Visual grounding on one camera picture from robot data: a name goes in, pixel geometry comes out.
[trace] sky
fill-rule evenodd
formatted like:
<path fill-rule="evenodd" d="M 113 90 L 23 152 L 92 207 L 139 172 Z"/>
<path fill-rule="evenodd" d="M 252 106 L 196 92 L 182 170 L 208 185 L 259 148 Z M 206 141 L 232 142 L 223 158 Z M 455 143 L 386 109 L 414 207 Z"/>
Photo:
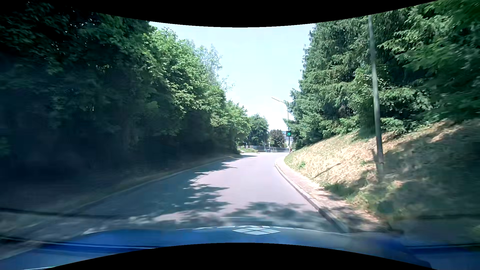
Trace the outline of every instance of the sky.
<path fill-rule="evenodd" d="M 270 129 L 287 129 L 283 121 L 287 107 L 272 97 L 291 101 L 291 89 L 298 90 L 303 49 L 310 43 L 314 24 L 245 28 L 150 24 L 170 28 L 179 39 L 193 40 L 197 47 L 213 45 L 221 56 L 220 78 L 233 84 L 227 99 L 244 106 L 248 115 L 264 116 Z"/>

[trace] road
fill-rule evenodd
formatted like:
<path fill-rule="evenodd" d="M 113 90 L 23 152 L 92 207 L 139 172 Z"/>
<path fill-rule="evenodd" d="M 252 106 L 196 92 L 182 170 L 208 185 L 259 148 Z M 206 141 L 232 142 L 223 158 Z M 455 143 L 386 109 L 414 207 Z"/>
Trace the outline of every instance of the road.
<path fill-rule="evenodd" d="M 125 228 L 182 229 L 223 225 L 276 225 L 335 232 L 277 171 L 286 153 L 243 154 L 110 196 L 81 214 L 35 234 L 62 239 Z"/>

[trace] fence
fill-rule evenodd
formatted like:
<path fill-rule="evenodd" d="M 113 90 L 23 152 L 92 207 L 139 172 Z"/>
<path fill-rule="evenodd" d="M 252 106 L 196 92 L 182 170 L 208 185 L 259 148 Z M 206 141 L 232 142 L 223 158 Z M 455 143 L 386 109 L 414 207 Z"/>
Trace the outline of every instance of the fence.
<path fill-rule="evenodd" d="M 246 148 L 252 148 L 259 152 L 265 152 L 266 149 L 270 149 L 270 152 L 290 152 L 288 148 L 282 147 L 264 147 L 264 146 L 256 146 L 256 145 L 247 145 Z"/>

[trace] utility pole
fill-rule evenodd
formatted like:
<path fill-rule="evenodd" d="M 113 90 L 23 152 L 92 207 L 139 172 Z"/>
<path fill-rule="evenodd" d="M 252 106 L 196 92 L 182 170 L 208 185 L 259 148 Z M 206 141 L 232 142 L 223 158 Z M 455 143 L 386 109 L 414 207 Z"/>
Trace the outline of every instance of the utility pole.
<path fill-rule="evenodd" d="M 278 99 L 276 99 L 276 98 L 273 98 L 273 99 L 275 99 L 276 101 L 281 102 L 281 103 L 285 104 L 285 106 L 287 106 L 287 102 L 286 102 L 286 101 L 280 101 L 280 100 L 278 100 Z M 287 106 L 287 122 L 289 122 L 289 121 L 290 121 L 290 119 L 289 119 L 289 116 L 288 116 L 288 106 Z M 289 148 L 289 149 L 291 148 L 291 147 L 290 147 L 290 136 L 288 136 L 288 148 Z"/>
<path fill-rule="evenodd" d="M 384 149 L 382 146 L 382 130 L 380 122 L 380 101 L 378 99 L 378 82 L 377 82 L 377 68 L 375 66 L 376 49 L 375 40 L 373 36 L 372 16 L 368 15 L 368 32 L 370 33 L 370 57 L 372 59 L 372 86 L 373 86 L 373 113 L 375 115 L 375 133 L 377 138 L 377 172 L 379 179 L 384 173 Z"/>

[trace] curb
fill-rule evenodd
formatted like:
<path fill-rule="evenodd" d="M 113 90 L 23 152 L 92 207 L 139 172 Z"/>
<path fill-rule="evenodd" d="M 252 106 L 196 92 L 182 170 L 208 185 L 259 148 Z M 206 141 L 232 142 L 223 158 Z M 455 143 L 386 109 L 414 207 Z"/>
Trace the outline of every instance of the curb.
<path fill-rule="evenodd" d="M 178 172 L 174 172 L 174 173 L 172 173 L 172 174 L 165 175 L 165 176 L 163 176 L 163 177 L 155 178 L 154 176 L 146 176 L 145 178 L 147 178 L 147 177 L 152 177 L 152 178 L 154 178 L 154 179 L 149 180 L 149 181 L 146 181 L 146 182 L 142 182 L 142 183 L 139 183 L 139 184 L 136 184 L 136 185 L 133 185 L 133 186 L 128 187 L 128 188 L 126 188 L 126 189 L 121 189 L 121 190 L 119 190 L 119 191 L 115 191 L 115 192 L 113 192 L 113 193 L 111 193 L 111 194 L 108 194 L 108 195 L 106 195 L 106 196 L 103 196 L 103 197 L 101 197 L 101 198 L 99 198 L 99 199 L 90 201 L 90 202 L 88 202 L 88 203 L 84 203 L 84 204 L 82 204 L 82 205 L 80 205 L 80 206 L 77 206 L 77 207 L 74 207 L 74 208 L 72 208 L 72 209 L 70 209 L 70 210 L 68 210 L 68 211 L 63 211 L 63 214 L 72 214 L 72 213 L 74 213 L 74 212 L 76 212 L 76 211 L 82 211 L 84 208 L 90 207 L 90 206 L 92 206 L 93 204 L 98 203 L 98 202 L 100 202 L 100 201 L 102 201 L 102 200 L 104 200 L 104 199 L 106 199 L 106 198 L 108 198 L 108 197 L 115 196 L 115 195 L 121 194 L 121 193 L 123 193 L 123 192 L 130 191 L 130 190 L 135 189 L 135 188 L 139 188 L 139 187 L 141 187 L 141 186 L 143 186 L 143 185 L 146 185 L 146 184 L 149 184 L 149 183 L 152 183 L 152 182 L 161 182 L 161 181 L 167 180 L 168 178 L 171 178 L 171 177 L 173 177 L 173 176 L 175 176 L 175 175 L 181 174 L 181 173 L 183 173 L 183 172 L 187 172 L 187 171 L 189 171 L 189 170 L 194 170 L 194 169 L 200 168 L 200 167 L 202 167 L 202 166 L 210 165 L 210 164 L 213 164 L 213 163 L 221 162 L 221 161 L 228 160 L 228 159 L 232 159 L 232 158 L 236 158 L 236 156 L 233 156 L 233 155 L 232 155 L 232 156 L 222 157 L 221 159 L 214 160 L 214 161 L 211 161 L 211 162 L 208 162 L 208 163 L 204 163 L 204 164 L 201 164 L 201 165 L 197 165 L 197 166 L 195 166 L 195 167 L 191 167 L 191 168 L 188 168 L 188 169 L 184 169 L 184 170 L 181 170 L 181 171 L 178 171 Z M 40 228 L 38 228 L 38 230 L 41 230 L 41 229 L 45 228 L 46 226 L 48 226 L 49 224 L 53 224 L 53 223 L 55 223 L 55 221 L 43 221 L 43 222 L 41 221 L 41 222 L 37 223 L 37 224 L 35 225 L 35 227 L 37 227 L 37 226 L 40 225 Z M 9 255 L 7 255 L 7 256 L 0 256 L 0 259 L 11 258 L 11 257 L 16 256 L 16 255 L 18 255 L 18 254 L 28 252 L 28 251 L 30 251 L 30 250 L 32 250 L 32 249 L 37 248 L 39 245 L 41 245 L 41 244 L 38 244 L 38 241 L 35 241 L 35 240 L 30 240 L 30 241 L 26 241 L 26 242 L 20 243 L 20 244 L 19 244 L 19 248 L 18 248 L 17 250 L 11 252 L 11 253 L 10 253 Z"/>
<path fill-rule="evenodd" d="M 317 199 L 313 198 L 309 193 L 307 193 L 305 190 L 303 190 L 300 186 L 298 186 L 296 183 L 294 183 L 285 173 L 282 171 L 282 169 L 277 165 L 275 161 L 275 167 L 278 170 L 278 172 L 283 176 L 283 178 L 293 187 L 295 188 L 298 193 L 302 195 L 315 209 L 322 215 L 325 219 L 327 219 L 329 222 L 331 222 L 339 232 L 341 233 L 350 233 L 351 229 L 344 223 L 341 222 L 340 218 L 337 217 L 334 213 L 332 213 L 325 205 L 320 203 Z"/>

